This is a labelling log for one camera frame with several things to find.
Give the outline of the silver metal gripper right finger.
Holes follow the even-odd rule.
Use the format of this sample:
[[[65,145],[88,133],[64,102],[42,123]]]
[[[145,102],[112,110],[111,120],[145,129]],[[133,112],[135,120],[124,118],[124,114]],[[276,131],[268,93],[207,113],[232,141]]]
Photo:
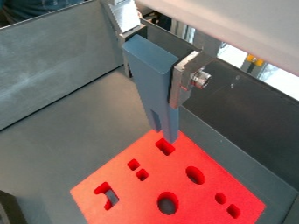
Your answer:
[[[192,88],[204,89],[211,75],[203,71],[213,58],[204,51],[192,51],[172,68],[169,105],[177,109],[188,100]]]

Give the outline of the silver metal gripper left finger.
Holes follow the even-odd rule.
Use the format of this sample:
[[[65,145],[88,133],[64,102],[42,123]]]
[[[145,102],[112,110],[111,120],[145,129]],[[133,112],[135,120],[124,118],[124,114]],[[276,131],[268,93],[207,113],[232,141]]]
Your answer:
[[[120,45],[136,34],[145,37],[145,26],[140,22],[135,0],[107,0],[107,10]]]

